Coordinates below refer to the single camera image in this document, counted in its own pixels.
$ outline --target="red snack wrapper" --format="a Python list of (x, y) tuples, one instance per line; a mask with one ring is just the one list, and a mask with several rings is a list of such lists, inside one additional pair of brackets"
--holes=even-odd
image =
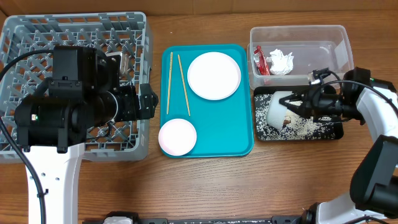
[(261, 75), (270, 75), (268, 65), (264, 53), (262, 53), (261, 47), (257, 46), (254, 50), (254, 63), (260, 71)]

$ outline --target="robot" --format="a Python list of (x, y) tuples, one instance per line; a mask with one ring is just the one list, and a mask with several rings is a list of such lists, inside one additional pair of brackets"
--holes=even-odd
[[(7, 136), (1, 120), (0, 128), (27, 167), (29, 223), (74, 224), (78, 220), (78, 176), (86, 130), (110, 121), (153, 118), (158, 98), (149, 84), (141, 84), (140, 97), (134, 86), (119, 86), (119, 74), (126, 70), (126, 59), (120, 52), (104, 54), (87, 47), (66, 46), (48, 51), (53, 53), (52, 78), (46, 78), (33, 95), (24, 98), (15, 112), (17, 143), (22, 149)], [(37, 52), (7, 64), (0, 77), (18, 60), (32, 54)], [(325, 83), (330, 75), (337, 80)], [(357, 119), (368, 124), (374, 144), (354, 173), (349, 192), (330, 202), (315, 203), (301, 216), (167, 220), (111, 212), (104, 220), (84, 223), (354, 224), (398, 218), (398, 177), (393, 176), (398, 164), (398, 102), (393, 84), (371, 78), (371, 72), (363, 68), (347, 72), (343, 80), (327, 68), (314, 70), (308, 74), (308, 82), (304, 91), (293, 92), (279, 103), (318, 122), (327, 117), (329, 122)], [(341, 87), (339, 93), (330, 86), (336, 83)], [(293, 105), (288, 100), (302, 103)], [(57, 178), (40, 178), (39, 174), (48, 173)]]

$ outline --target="transparent container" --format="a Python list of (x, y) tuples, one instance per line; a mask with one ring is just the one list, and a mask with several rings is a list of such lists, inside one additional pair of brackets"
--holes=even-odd
[[(293, 70), (286, 75), (261, 75), (253, 60), (253, 52), (258, 45), (265, 57), (270, 57), (269, 52), (275, 49), (281, 50), (284, 55), (292, 52)], [(341, 78), (354, 69), (353, 53), (343, 26), (255, 27), (250, 31), (248, 71), (252, 89), (259, 86), (308, 85), (309, 72), (327, 67)]]

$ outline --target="teal tray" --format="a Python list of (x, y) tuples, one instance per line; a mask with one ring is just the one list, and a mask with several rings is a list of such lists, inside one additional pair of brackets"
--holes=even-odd
[[(172, 83), (169, 114), (167, 89), (169, 85), (170, 53), (173, 52)], [(207, 52), (221, 52), (232, 57), (242, 73), (238, 89), (223, 100), (205, 100), (189, 87), (187, 71), (192, 61)], [(177, 55), (180, 55), (191, 116), (181, 80)], [(160, 100), (160, 127), (171, 119), (182, 118), (191, 122), (197, 131), (197, 143), (186, 155), (178, 157), (245, 156), (254, 145), (250, 86), (245, 50), (236, 44), (188, 45), (166, 49), (162, 56), (162, 91)]]

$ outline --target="crumpled white paper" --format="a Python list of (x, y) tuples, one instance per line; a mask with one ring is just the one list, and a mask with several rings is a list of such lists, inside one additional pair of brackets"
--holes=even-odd
[(293, 70), (292, 53), (284, 55), (281, 50), (275, 49), (269, 52), (271, 57), (267, 57), (267, 62), (271, 62), (272, 66), (269, 71), (274, 75), (286, 75)]

